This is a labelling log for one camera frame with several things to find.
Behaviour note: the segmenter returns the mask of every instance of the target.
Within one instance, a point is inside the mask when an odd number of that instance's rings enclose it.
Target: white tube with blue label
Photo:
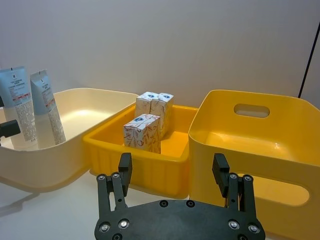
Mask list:
[[[36,136],[39,149],[66,141],[56,100],[46,70],[30,76]]]
[[[11,137],[14,149],[37,149],[31,91],[23,66],[0,70],[0,96],[5,119],[17,120],[20,127],[21,133]]]

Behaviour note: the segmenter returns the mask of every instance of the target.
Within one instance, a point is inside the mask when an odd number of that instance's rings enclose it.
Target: white table surface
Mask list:
[[[161,199],[129,189],[125,201],[132,207]],[[40,194],[0,183],[0,239],[94,240],[97,220],[97,181],[89,172],[66,187]]]

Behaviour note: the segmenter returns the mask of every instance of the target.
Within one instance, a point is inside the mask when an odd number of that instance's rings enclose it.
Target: small carton box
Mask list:
[[[124,145],[161,153],[160,117],[142,114],[123,126]]]
[[[162,138],[171,121],[174,96],[168,93],[160,93],[157,98],[152,99],[150,114],[160,116],[160,137]]]
[[[135,117],[141,114],[149,114],[151,108],[151,100],[157,99],[158,94],[146,91],[144,94],[138,96],[135,100]]]

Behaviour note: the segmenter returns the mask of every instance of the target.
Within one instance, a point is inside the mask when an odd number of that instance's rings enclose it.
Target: yellow storage bin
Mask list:
[[[124,146],[123,125],[134,119],[135,106],[108,119],[83,138],[85,157],[95,175],[118,171],[122,153],[132,155],[131,184],[140,190],[182,199],[189,193],[188,130],[197,108],[173,106],[170,129],[161,141],[161,154]]]
[[[271,233],[320,239],[320,111],[295,97],[213,90],[189,130],[190,198],[224,205],[214,153],[254,176],[258,219]]]

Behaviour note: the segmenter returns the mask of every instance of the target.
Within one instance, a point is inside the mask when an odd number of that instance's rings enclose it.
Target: black cable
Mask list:
[[[312,49],[311,49],[311,52],[310,52],[309,60],[308,60],[308,63],[306,65],[306,68],[305,68],[305,72],[304,72],[303,80],[302,80],[302,83],[301,83],[301,87],[300,87],[298,98],[301,97],[302,90],[304,89],[305,81],[306,81],[307,74],[308,74],[309,67],[310,67],[310,63],[311,63],[311,59],[312,59],[312,56],[314,54],[315,47],[316,47],[316,44],[317,44],[319,31],[320,31],[320,22],[319,22],[318,29],[317,29],[316,34],[315,34],[315,38],[314,38],[314,41],[313,41],[313,45],[312,45]]]

